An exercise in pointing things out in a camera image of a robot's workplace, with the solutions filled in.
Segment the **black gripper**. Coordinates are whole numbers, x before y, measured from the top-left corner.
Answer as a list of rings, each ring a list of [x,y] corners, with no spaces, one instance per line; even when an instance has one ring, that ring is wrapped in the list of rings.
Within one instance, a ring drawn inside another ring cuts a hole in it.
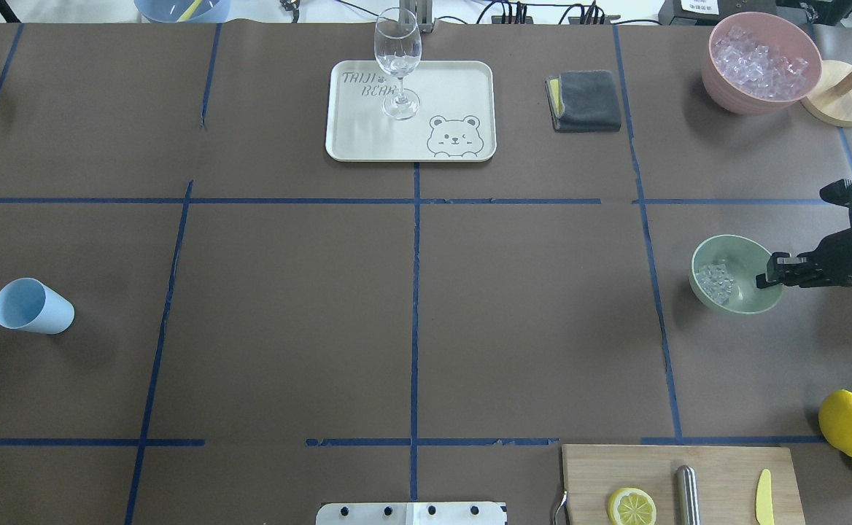
[[[848,209],[851,226],[824,237],[808,256],[818,269],[820,286],[852,287],[852,179],[839,179],[823,186],[819,197],[824,202]],[[767,269],[778,272],[759,273],[755,286],[757,289],[777,285],[803,287],[810,281],[810,273],[803,271],[809,266],[809,259],[802,254],[792,256],[788,252],[773,252],[767,261]]]

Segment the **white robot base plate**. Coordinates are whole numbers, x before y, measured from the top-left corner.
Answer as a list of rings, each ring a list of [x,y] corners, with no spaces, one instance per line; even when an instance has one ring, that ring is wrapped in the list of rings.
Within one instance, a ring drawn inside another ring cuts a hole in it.
[[[316,524],[507,524],[502,502],[332,502]]]

